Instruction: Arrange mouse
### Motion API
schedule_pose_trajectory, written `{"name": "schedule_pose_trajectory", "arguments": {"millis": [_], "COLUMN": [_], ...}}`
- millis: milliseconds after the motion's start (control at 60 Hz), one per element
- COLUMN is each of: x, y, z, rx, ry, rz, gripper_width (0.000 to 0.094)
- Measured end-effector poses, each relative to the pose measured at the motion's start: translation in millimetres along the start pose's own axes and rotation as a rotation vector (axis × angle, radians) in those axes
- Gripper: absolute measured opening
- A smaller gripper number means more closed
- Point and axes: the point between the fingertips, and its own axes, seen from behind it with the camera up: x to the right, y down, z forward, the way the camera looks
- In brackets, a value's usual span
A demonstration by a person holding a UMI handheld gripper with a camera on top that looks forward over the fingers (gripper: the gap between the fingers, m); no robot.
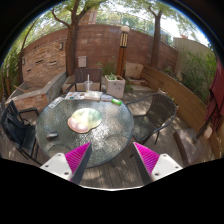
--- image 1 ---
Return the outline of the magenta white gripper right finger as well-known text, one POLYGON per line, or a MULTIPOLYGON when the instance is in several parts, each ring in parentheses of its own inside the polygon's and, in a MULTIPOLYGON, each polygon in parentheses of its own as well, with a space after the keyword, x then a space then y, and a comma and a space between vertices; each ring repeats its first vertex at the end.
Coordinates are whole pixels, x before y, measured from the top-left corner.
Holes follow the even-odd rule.
POLYGON ((132 150, 144 185, 182 169, 168 154, 157 154, 137 142, 133 143, 132 150))

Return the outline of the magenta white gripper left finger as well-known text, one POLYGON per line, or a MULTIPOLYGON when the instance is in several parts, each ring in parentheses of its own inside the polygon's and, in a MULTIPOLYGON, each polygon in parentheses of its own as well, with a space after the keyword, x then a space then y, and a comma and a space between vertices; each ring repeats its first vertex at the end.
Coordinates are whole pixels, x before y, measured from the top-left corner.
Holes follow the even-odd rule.
POLYGON ((66 154, 57 153, 41 169, 79 185, 91 153, 92 143, 88 142, 66 154))

